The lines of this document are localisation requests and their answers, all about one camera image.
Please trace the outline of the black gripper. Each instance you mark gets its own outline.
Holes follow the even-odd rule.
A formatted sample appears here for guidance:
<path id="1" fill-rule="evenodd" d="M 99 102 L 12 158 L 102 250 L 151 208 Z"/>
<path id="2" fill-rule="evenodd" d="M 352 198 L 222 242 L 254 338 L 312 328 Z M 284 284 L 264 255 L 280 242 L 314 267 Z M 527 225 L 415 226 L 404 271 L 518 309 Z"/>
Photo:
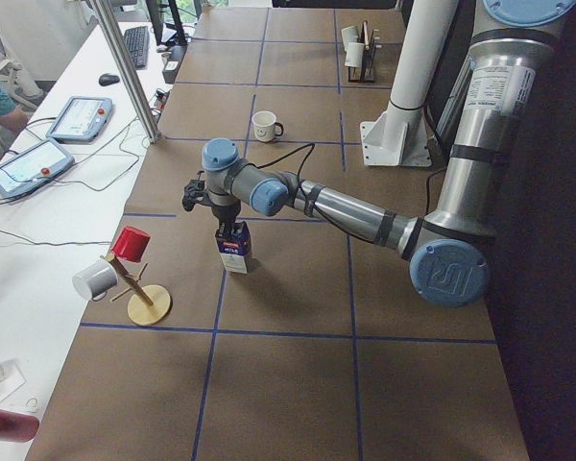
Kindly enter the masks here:
<path id="1" fill-rule="evenodd" d="M 241 211 L 241 202 L 236 201 L 230 205 L 220 206 L 213 204 L 211 206 L 212 214 L 217 218 L 219 226 L 219 235 L 221 238 L 232 238 L 236 218 Z"/>

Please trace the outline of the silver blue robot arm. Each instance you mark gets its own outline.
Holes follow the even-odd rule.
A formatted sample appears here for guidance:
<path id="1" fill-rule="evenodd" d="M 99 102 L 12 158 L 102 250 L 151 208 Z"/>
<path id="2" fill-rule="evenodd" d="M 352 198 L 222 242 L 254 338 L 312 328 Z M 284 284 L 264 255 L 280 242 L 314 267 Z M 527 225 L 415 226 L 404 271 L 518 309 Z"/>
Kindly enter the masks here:
<path id="1" fill-rule="evenodd" d="M 205 143 L 202 168 L 182 204 L 210 207 L 231 234 L 242 206 L 273 216 L 284 206 L 346 234 L 396 250 L 412 284 L 430 303 L 459 307 L 479 300 L 491 271 L 482 247 L 494 239 L 492 206 L 538 68 L 554 53 L 569 1 L 479 1 L 468 48 L 471 76 L 436 208 L 421 218 L 303 179 L 267 172 L 241 158 L 234 143 Z"/>

